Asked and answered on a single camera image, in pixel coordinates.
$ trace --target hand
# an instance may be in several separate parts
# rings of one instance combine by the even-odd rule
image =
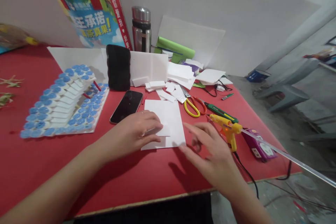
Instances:
[[[187,146],[180,146],[180,150],[223,196],[229,200],[235,197],[235,194],[242,190],[246,183],[233,160],[227,143],[210,123],[183,124],[193,135],[192,145],[196,146],[196,151],[200,152],[204,145],[210,156],[203,159]]]
[[[144,110],[127,116],[94,145],[103,162],[110,162],[140,150],[150,142],[160,142],[157,135],[144,136],[144,134],[150,129],[162,127],[160,119],[154,112]]]

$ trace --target smartphone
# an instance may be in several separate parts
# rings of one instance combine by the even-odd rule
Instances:
[[[110,123],[117,124],[125,117],[134,114],[139,108],[142,97],[143,94],[140,92],[135,92],[131,90],[126,91],[118,107],[112,114],[110,118]]]
[[[131,86],[131,52],[125,47],[107,45],[108,86],[115,91],[126,91]]]

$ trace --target thermos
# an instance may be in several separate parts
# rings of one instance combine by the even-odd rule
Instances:
[[[151,51],[152,30],[150,16],[149,9],[140,6],[132,7],[134,51],[147,53]]]

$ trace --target red table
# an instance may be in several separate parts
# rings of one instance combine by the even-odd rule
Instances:
[[[25,79],[20,88],[0,85],[0,92],[15,94],[14,101],[0,109],[0,215],[24,199],[39,185],[59,171],[87,145],[95,142],[113,126],[109,118],[124,92],[110,92],[93,134],[55,136],[52,138],[22,139],[20,131],[28,116],[29,108],[38,101],[61,73],[46,47],[24,47],[0,55],[0,78]],[[278,140],[251,109],[232,85],[234,96],[221,101],[222,95],[211,97],[204,90],[193,87],[192,96],[215,104],[239,119],[243,127],[257,129],[262,137],[282,149]],[[143,87],[131,88],[145,92]],[[156,92],[147,99],[159,99]],[[182,121],[195,123],[206,121],[205,116],[192,118],[180,104]],[[191,135],[185,131],[187,144]],[[288,160],[282,156],[268,163],[255,160],[241,135],[236,136],[238,154],[255,180],[284,176]],[[200,155],[205,157],[206,150]],[[293,164],[292,173],[300,172]],[[250,178],[241,171],[245,180]],[[68,217],[83,216],[108,210],[125,208],[165,199],[213,190],[198,170],[184,157],[178,148],[146,150],[109,163],[87,185],[73,206]]]

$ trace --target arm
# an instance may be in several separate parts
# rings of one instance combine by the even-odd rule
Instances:
[[[128,116],[2,216],[0,223],[62,223],[85,185],[104,164],[160,141],[156,135],[142,137],[152,128],[162,128],[153,112]]]
[[[272,223],[266,209],[244,181],[228,145],[218,135],[216,129],[209,123],[195,125],[184,123],[184,125],[193,135],[192,145],[196,147],[196,151],[199,152],[204,145],[210,156],[203,159],[187,146],[180,146],[181,151],[230,201],[237,223]]]

